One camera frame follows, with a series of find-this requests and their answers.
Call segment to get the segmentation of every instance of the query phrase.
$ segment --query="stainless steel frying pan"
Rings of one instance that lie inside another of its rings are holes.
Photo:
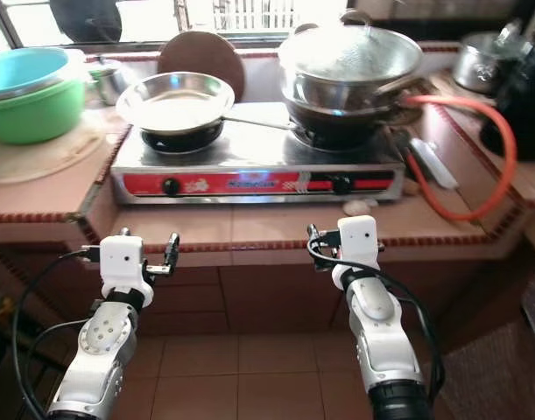
[[[203,73],[157,74],[131,85],[117,100],[116,109],[127,122],[142,131],[176,137],[208,129],[222,120],[266,125],[283,130],[293,124],[277,125],[241,120],[225,115],[234,105],[234,91],[228,83]]]

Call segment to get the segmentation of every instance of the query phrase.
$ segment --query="black knob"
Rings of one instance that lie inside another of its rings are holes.
[[[162,191],[168,197],[175,197],[180,192],[180,182],[174,178],[165,179],[162,183]]]
[[[335,177],[332,189],[337,195],[349,194],[353,189],[353,181],[348,177]]]

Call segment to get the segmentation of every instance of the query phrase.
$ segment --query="black cable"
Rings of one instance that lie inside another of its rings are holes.
[[[426,342],[431,343],[434,342],[436,339],[433,336],[433,332],[429,330],[428,324],[426,320],[423,318],[424,315],[418,308],[418,306],[415,305],[415,303],[408,298],[405,297],[398,297],[398,300],[400,302],[406,302],[408,304],[412,304],[415,306],[415,309],[417,310],[417,316],[419,317],[419,323],[421,324],[421,329],[423,330],[423,335],[425,336]],[[440,389],[442,388],[442,385],[444,385],[444,381],[446,380],[445,372],[444,372],[444,365],[442,364],[442,359],[440,356],[440,352],[438,351],[438,348],[436,346],[430,346],[431,347],[431,357],[432,357],[432,366],[431,366],[431,382],[429,385],[429,400],[433,400],[436,398],[436,395],[438,395]]]
[[[32,399],[32,402],[33,404],[37,407],[37,409],[39,410],[39,412],[42,412],[43,413],[43,407],[41,406],[41,404],[39,403],[38,399],[36,398],[35,396],[35,393],[34,393],[34,390],[32,388],[32,384],[30,383],[30,363],[32,362],[32,357],[33,357],[33,353],[36,351],[36,348],[37,346],[39,345],[39,343],[41,341],[43,341],[43,339],[61,329],[61,328],[67,328],[67,327],[71,327],[71,326],[81,326],[83,324],[85,324],[86,322],[88,322],[89,318],[86,318],[86,319],[81,319],[81,320],[78,320],[78,321],[70,321],[70,322],[63,322],[62,324],[57,324],[57,325],[53,325],[53,326],[50,326],[49,328],[47,328],[46,330],[44,330],[40,335],[38,335],[38,337],[36,337],[36,339],[32,342],[32,345],[30,346],[30,349],[28,350],[28,353],[27,355],[25,356],[25,363],[24,363],[24,385],[25,385],[25,390],[27,391],[28,395],[31,397]]]
[[[306,249],[312,257],[327,261],[329,263],[347,265],[349,267],[361,269],[365,271],[366,273],[368,273],[369,275],[379,278],[384,283],[384,285],[401,290],[409,298],[410,302],[415,305],[417,309],[417,313],[419,315],[421,328],[423,329],[423,334],[425,335],[428,345],[429,347],[431,347],[431,351],[433,353],[433,361],[432,361],[432,367],[431,367],[432,369],[431,383],[429,384],[429,391],[428,391],[428,400],[429,400],[429,403],[431,403],[432,405],[434,403],[434,399],[436,398],[436,395],[438,395],[440,388],[442,387],[442,384],[444,383],[446,379],[446,374],[444,370],[444,364],[442,363],[442,357],[440,355],[440,351],[438,350],[438,347],[436,344],[437,343],[436,334],[434,333],[431,319],[428,313],[426,312],[425,306],[407,288],[407,286],[405,286],[403,283],[400,283],[398,280],[394,279],[393,277],[385,274],[383,271],[370,267],[369,265],[362,264],[360,262],[340,260],[338,258],[325,256],[317,252],[315,249],[313,249],[313,244],[317,243],[319,245],[321,240],[323,240],[323,237],[311,238],[306,243]]]
[[[35,420],[46,420],[46,415],[43,412],[43,410],[39,411],[38,407],[32,401],[32,400],[35,400],[35,395],[29,395],[27,390],[25,389],[24,378],[22,377],[22,371],[20,369],[20,363],[18,360],[18,321],[20,319],[20,312],[22,311],[22,308],[24,307],[24,302],[27,299],[28,295],[32,293],[32,291],[35,289],[35,287],[37,286],[41,278],[43,278],[48,272],[53,270],[57,265],[59,265],[63,261],[75,258],[77,256],[85,256],[86,254],[87,252],[85,250],[70,252],[68,254],[61,255],[55,261],[47,265],[37,276],[35,276],[28,283],[27,287],[24,290],[24,293],[22,293],[22,296],[18,300],[16,311],[14,312],[14,318],[12,320],[12,333],[11,333],[12,363],[14,365],[14,374],[16,375],[18,387],[20,388],[20,393],[22,394],[24,398],[25,405],[28,408],[28,410],[32,413]]]

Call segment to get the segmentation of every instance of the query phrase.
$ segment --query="stove label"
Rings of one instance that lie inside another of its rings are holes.
[[[186,182],[184,184],[184,191],[186,193],[206,193],[208,191],[208,182],[204,178]]]
[[[240,179],[231,179],[228,188],[275,188],[278,181],[273,179],[271,181],[242,181]]]

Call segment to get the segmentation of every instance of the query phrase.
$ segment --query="stainless steel stove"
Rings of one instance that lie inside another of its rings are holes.
[[[285,124],[280,102],[243,103],[232,116]],[[133,128],[111,166],[124,204],[396,200],[405,166],[384,131],[346,150],[320,150],[293,131],[226,121],[203,149],[158,153]]]

